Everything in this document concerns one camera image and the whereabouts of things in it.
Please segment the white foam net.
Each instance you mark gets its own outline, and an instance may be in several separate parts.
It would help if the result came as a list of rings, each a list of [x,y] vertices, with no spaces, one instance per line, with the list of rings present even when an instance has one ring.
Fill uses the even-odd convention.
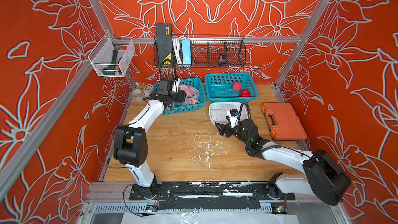
[[[226,122],[227,112],[220,108],[212,108],[209,110],[210,120],[214,123]]]
[[[227,103],[223,104],[221,106],[221,108],[223,109],[224,112],[227,112],[233,108],[236,108],[239,113],[243,113],[244,110],[240,111],[240,106],[241,106],[241,103],[238,103],[238,102],[227,102]]]

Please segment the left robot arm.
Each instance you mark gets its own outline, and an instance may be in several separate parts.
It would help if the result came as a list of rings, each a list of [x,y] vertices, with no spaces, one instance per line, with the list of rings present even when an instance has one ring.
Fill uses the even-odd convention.
[[[150,96],[144,98],[145,108],[128,124],[115,129],[114,159],[131,172],[145,200],[157,195],[157,178],[147,163],[147,131],[167,107],[185,101],[187,94],[178,89],[179,84],[177,76],[160,79]]]

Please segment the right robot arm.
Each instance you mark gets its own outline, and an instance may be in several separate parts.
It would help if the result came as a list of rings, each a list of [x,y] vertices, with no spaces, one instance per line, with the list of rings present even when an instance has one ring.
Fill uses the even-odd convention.
[[[278,200],[287,194],[317,197],[323,203],[338,205],[352,184],[351,178],[325,151],[301,151],[262,138],[251,118],[229,117],[228,124],[215,123],[221,136],[236,137],[245,144],[250,157],[278,162],[300,172],[299,175],[276,173],[267,181],[265,193]]]

